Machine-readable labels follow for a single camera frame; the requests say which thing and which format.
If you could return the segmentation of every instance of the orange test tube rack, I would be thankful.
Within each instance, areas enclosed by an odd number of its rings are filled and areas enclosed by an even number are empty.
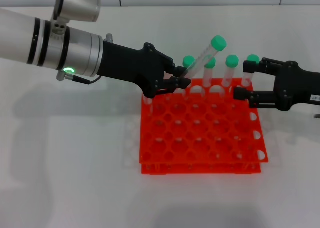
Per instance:
[[[221,78],[208,88],[202,82],[192,79],[184,93],[158,95],[152,104],[141,100],[143,174],[261,173],[268,156],[258,110],[233,99],[241,78],[227,88]]]

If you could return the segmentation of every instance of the centrifuge tube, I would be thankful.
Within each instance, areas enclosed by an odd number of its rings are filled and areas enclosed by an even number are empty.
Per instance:
[[[202,79],[202,85],[204,87],[211,86],[212,73],[213,73],[215,65],[216,65],[216,58],[213,57],[213,59],[211,59],[210,62],[208,62],[204,66],[204,73],[203,73],[203,79]]]
[[[189,67],[195,60],[196,60],[196,59],[194,58],[194,56],[192,56],[192,55],[187,55],[187,56],[185,56],[185,57],[183,58],[182,65],[183,65],[185,68],[187,68],[187,67]],[[179,88],[177,88],[177,89],[175,90],[175,93],[181,93],[181,91],[182,91],[183,94],[186,93],[185,90],[181,90],[181,89],[179,89]]]
[[[249,61],[255,61],[257,64],[260,63],[260,58],[258,55],[256,54],[250,54],[248,57],[247,57],[247,60]],[[245,72],[243,74],[243,78],[242,78],[242,81],[241,81],[241,85],[244,86],[244,87],[247,87],[250,85],[251,83],[251,80],[252,80],[252,77],[254,76],[253,73],[247,73]]]
[[[239,64],[239,58],[237,55],[230,54],[225,60],[226,71],[222,80],[222,86],[229,87],[232,81],[232,77],[235,73],[235,67]]]
[[[181,77],[186,77],[191,79],[200,69],[202,69],[205,64],[211,61],[214,56],[222,51],[227,46],[226,40],[220,36],[216,35],[212,40],[210,45],[201,53],[201,55],[186,69],[186,71],[181,75]]]

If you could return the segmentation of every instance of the white table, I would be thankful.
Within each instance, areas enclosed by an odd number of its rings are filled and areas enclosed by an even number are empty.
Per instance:
[[[12,8],[49,19],[52,8]],[[296,60],[320,72],[320,7],[102,8],[97,23],[71,22],[140,49],[151,42],[181,65],[215,34],[217,55]],[[257,90],[273,77],[256,74]],[[140,174],[141,91],[103,78],[56,80],[54,70],[0,60],[0,227],[318,227],[318,106],[260,110],[270,162],[256,175]]]

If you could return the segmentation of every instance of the green tube cap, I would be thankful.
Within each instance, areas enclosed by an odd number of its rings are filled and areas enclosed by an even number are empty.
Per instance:
[[[212,69],[215,65],[216,65],[216,58],[213,57],[213,59],[211,59],[211,60],[205,65],[205,67],[206,67],[207,69]]]
[[[196,59],[194,58],[194,56],[192,56],[192,55],[187,55],[187,56],[185,56],[185,57],[183,58],[182,64],[183,64],[183,66],[184,66],[185,68],[187,68],[187,67],[189,67],[195,60],[196,60]]]
[[[255,61],[257,64],[260,63],[260,58],[257,54],[250,54],[248,57],[247,57],[247,60],[249,61]]]
[[[230,68],[235,68],[239,64],[239,58],[235,54],[230,54],[225,60],[225,64]]]
[[[227,46],[227,42],[224,39],[224,37],[220,35],[215,35],[214,38],[211,40],[211,45],[218,51],[222,51]]]

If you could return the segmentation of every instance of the rack hole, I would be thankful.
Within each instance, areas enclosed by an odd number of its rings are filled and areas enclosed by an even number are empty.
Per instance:
[[[150,147],[150,150],[154,153],[162,153],[166,150],[166,146],[167,145],[162,138],[156,138]]]
[[[216,114],[225,114],[227,112],[227,106],[223,103],[212,103],[211,110]]]
[[[232,150],[232,144],[226,138],[217,138],[215,141],[215,146],[217,147],[217,149],[223,152],[230,152]]]
[[[253,136],[254,136],[254,139],[260,139],[261,138],[261,134],[259,131],[253,131]]]
[[[190,93],[199,93],[202,96],[204,96],[206,94],[204,88],[200,85],[195,85],[190,89]]]
[[[197,139],[193,146],[198,152],[208,152],[210,150],[210,146],[207,144],[207,141],[202,138]]]
[[[241,160],[244,157],[241,152],[234,152],[232,156],[235,160]]]
[[[184,89],[179,89],[179,88],[175,90],[175,93],[176,94],[182,94],[183,96],[186,95],[186,91]]]
[[[187,107],[184,104],[180,104],[180,103],[173,104],[171,107],[171,112],[174,115],[183,115],[186,112],[186,110],[187,110]]]
[[[163,115],[166,111],[166,108],[162,104],[155,104],[153,108],[154,115]]]
[[[266,158],[266,154],[262,150],[258,150],[258,158],[259,160],[264,160]]]
[[[241,120],[236,120],[234,122],[234,126],[235,128],[237,129],[237,131],[241,132],[241,133],[248,133],[250,131],[250,125],[249,123],[244,120],[244,119],[241,119]]]
[[[161,120],[156,120],[153,122],[151,128],[155,133],[164,133],[166,130],[166,124]]]
[[[210,88],[210,93],[219,93],[221,95],[224,95],[225,94],[225,89],[220,85],[213,85]]]
[[[173,122],[171,129],[175,135],[183,135],[187,130],[187,125],[181,120],[176,120]]]
[[[213,121],[213,128],[220,134],[227,133],[229,131],[229,123],[224,119],[216,119]]]
[[[239,138],[237,140],[238,148],[241,150],[248,150],[249,149],[249,141],[246,138]]]
[[[196,133],[203,134],[208,130],[207,125],[201,120],[195,120],[192,125],[192,129]]]
[[[188,150],[188,145],[182,138],[177,138],[172,144],[172,150],[176,153],[185,153]]]
[[[252,121],[255,121],[257,119],[257,115],[255,113],[253,113],[253,112],[250,112],[250,119]]]
[[[206,112],[206,107],[203,103],[193,103],[191,111],[196,115],[204,115],[204,113]]]

